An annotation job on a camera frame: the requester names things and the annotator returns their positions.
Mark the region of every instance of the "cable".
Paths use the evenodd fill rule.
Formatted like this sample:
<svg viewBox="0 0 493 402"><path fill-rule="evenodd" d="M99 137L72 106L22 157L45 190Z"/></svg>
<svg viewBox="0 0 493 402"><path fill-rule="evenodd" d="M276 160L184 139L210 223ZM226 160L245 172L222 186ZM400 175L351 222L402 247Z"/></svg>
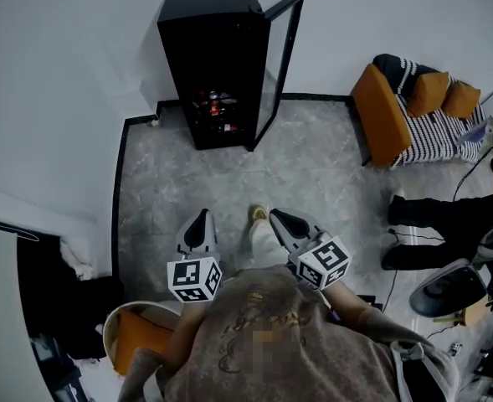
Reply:
<svg viewBox="0 0 493 402"><path fill-rule="evenodd" d="M454 191L454 197L453 197L453 202L456 201L456 194L458 193L458 190L460 189L460 187L462 186L462 183L471 175L472 172L474 172L474 170L477 168L477 166L480 164L480 162L488 156L488 153L491 152L491 149L493 149L493 146L490 147L490 149L488 149L486 151L486 153L484 155L482 155L482 157L480 157L480 159L476 162L476 164L473 166L473 168L471 168L471 170L469 170L465 175L464 177L462 177L462 179L460 180L460 182L458 183L458 186L456 187L456 190Z"/></svg>
<svg viewBox="0 0 493 402"><path fill-rule="evenodd" d="M393 284L391 285L391 290L389 291L388 299L386 300L386 304L383 306L382 312L386 312L386 308L388 308L389 298L391 297L391 294L393 293L393 288L395 287L395 280L397 280L397 273L398 273L398 270L395 270L395 276L393 277Z"/></svg>
<svg viewBox="0 0 493 402"><path fill-rule="evenodd" d="M455 324L455 325L453 325L453 326L444 327L441 331L432 332L430 335L428 335L428 336L427 336L427 339L429 339L429 338L430 338L430 337L432 337L433 335L438 335L438 333L445 332L447 329L452 329L453 327L458 327L458 323L456 323L456 324Z"/></svg>
<svg viewBox="0 0 493 402"><path fill-rule="evenodd" d="M402 235L402 236L405 236L405 237L416 237L416 238L425 238L426 240L438 240L438 241L444 241L443 238L439 238L439 237L425 237L424 235L414 235L414 234L402 234L400 232L397 232L395 229L393 228L389 228L388 229L388 233L389 234L393 234L395 235L395 237L397 237L397 235Z"/></svg>
<svg viewBox="0 0 493 402"><path fill-rule="evenodd" d="M392 235L395 235L395 238L397 239L397 241L400 241L400 239L398 238L398 235L401 235L401 236L404 236L404 237L424 238L426 240L445 241L443 238L440 238L440 237L425 237L424 235L402 234L400 232L397 232L393 228L388 229L388 233L389 234L392 234ZM479 245L483 245L484 247L491 247L491 248L493 248L493 243L479 243Z"/></svg>

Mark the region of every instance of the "white shoe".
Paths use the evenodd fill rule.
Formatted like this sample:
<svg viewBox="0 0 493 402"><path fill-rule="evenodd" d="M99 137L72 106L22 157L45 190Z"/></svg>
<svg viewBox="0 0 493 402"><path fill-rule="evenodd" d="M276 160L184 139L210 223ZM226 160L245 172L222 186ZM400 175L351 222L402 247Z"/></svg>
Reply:
<svg viewBox="0 0 493 402"><path fill-rule="evenodd" d="M397 188L393 191L391 194L391 198L389 199L389 203L392 203L395 197L400 197L403 199L406 199L406 193L404 192L404 189L402 188Z"/></svg>

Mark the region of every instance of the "black baseboard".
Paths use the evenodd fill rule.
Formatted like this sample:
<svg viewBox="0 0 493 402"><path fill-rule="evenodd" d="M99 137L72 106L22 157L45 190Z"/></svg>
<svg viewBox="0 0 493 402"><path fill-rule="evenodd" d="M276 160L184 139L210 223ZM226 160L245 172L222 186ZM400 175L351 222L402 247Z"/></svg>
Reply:
<svg viewBox="0 0 493 402"><path fill-rule="evenodd" d="M123 171L123 160L126 155L127 136L129 127L136 124L144 124L158 120L156 115L138 116L126 119L123 123L121 131L120 149L118 150L118 161L116 164L116 175L114 176L114 193L112 194L112 228L111 228L111 243L112 251L110 259L112 260L112 275L120 278L120 270L118 266L118 219L120 212L120 191L121 191L121 172Z"/></svg>
<svg viewBox="0 0 493 402"><path fill-rule="evenodd" d="M354 106L354 100L349 95L328 95L328 94L302 94L302 93L283 93L282 100L308 100L308 101L342 101L347 106ZM112 196L112 229L111 243L112 251L110 253L112 259L112 275L120 278L118 266L118 222L120 208L120 191L121 191L121 172L123 170L123 160L126 153L127 135L131 125L158 121L161 118L162 109L167 107L180 106L180 100L162 100L157 103L155 115L138 116L126 119L123 124L121 133L120 150L118 151L118 162L116 164L116 175L114 177L114 194Z"/></svg>
<svg viewBox="0 0 493 402"><path fill-rule="evenodd" d="M354 99L350 95L304 94L301 92L284 92L281 95L281 100L342 101L348 106L354 105Z"/></svg>

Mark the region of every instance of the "gray marble floor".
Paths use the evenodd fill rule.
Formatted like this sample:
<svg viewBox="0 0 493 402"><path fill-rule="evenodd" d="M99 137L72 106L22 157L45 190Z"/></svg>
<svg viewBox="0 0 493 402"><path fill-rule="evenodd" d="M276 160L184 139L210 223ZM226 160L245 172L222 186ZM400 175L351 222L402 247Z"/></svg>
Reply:
<svg viewBox="0 0 493 402"><path fill-rule="evenodd" d="M195 150L179 109L165 111L160 126L132 126L119 210L119 267L127 295L131 299L170 298L166 263L177 228L203 207L215 216L227 271L255 265L249 254L247 210L251 203L261 203L316 216L353 254L345 282L357 293L376 295L385 302L393 271L383 271L380 258L394 242L386 222L393 188L404 188L408 198L451 200L470 166L437 162L390 171L361 167L361 160L343 103L282 101L273 126L251 153L242 147ZM483 162L458 198L490 193L493 174ZM431 232L418 229L417 234ZM429 273L399 272L387 309L394 320L425 336L444 326L412 313L408 296ZM474 329L449 329L431 340L441 348L454 341L464 344L456 359L467 380L475 348L492 334L493 315ZM473 400L474 387L464 390L460 400Z"/></svg>

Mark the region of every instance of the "orange cushion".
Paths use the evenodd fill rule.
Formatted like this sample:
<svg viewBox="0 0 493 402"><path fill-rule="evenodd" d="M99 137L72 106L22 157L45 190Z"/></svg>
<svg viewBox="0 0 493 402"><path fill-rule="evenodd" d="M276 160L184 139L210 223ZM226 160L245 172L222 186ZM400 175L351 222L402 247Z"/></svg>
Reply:
<svg viewBox="0 0 493 402"><path fill-rule="evenodd" d="M410 146L411 138L388 80L376 65L367 65L352 90L352 97L362 120L372 163L379 167L391 165Z"/></svg>
<svg viewBox="0 0 493 402"><path fill-rule="evenodd" d="M138 347L149 348L164 354L173 332L158 327L146 319L128 310L120 310L120 328L114 369L121 375L127 375L132 356Z"/></svg>
<svg viewBox="0 0 493 402"><path fill-rule="evenodd" d="M448 87L449 73L420 75L408 103L408 114L412 117L420 117L438 110L445 100Z"/></svg>
<svg viewBox="0 0 493 402"><path fill-rule="evenodd" d="M456 82L441 106L445 115L468 119L479 104L480 90L464 82Z"/></svg>

